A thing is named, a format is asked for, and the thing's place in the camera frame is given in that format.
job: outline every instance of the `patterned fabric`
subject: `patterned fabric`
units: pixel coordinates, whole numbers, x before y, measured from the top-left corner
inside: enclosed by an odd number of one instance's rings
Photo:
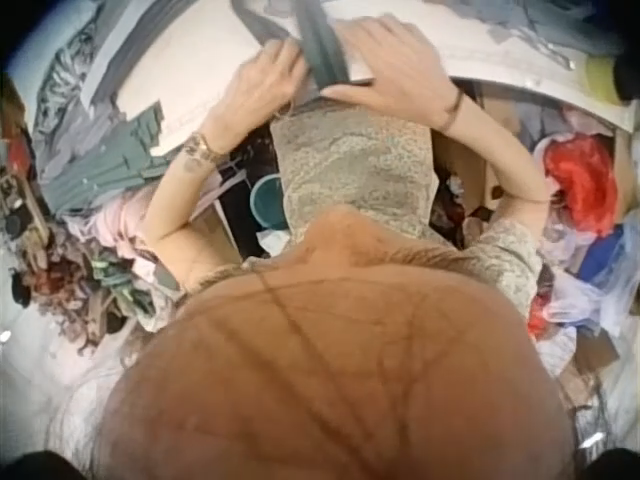
[[[398,233],[431,242],[434,268],[495,286],[528,317],[542,262],[523,226],[499,220],[462,252],[429,227],[438,180],[428,128],[321,101],[271,129],[294,242],[321,210],[352,205]]]

